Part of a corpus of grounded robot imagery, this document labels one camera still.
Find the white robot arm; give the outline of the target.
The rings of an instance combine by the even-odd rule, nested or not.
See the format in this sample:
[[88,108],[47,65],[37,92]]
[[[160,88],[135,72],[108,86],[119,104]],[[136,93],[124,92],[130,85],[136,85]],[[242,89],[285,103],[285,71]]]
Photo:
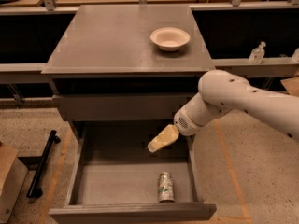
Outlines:
[[255,88],[243,77],[223,70],[204,73],[198,93],[148,144],[156,152],[175,143],[182,135],[196,134],[202,127],[231,110],[242,111],[268,126],[299,141],[299,98]]

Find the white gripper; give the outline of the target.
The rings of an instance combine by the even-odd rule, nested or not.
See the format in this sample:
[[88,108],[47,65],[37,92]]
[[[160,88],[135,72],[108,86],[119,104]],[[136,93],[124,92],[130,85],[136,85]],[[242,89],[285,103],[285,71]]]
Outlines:
[[198,108],[183,106],[174,116],[174,124],[167,125],[159,134],[148,143],[148,150],[154,153],[163,147],[176,142],[179,134],[191,136],[196,134],[203,125],[199,119],[200,111]]

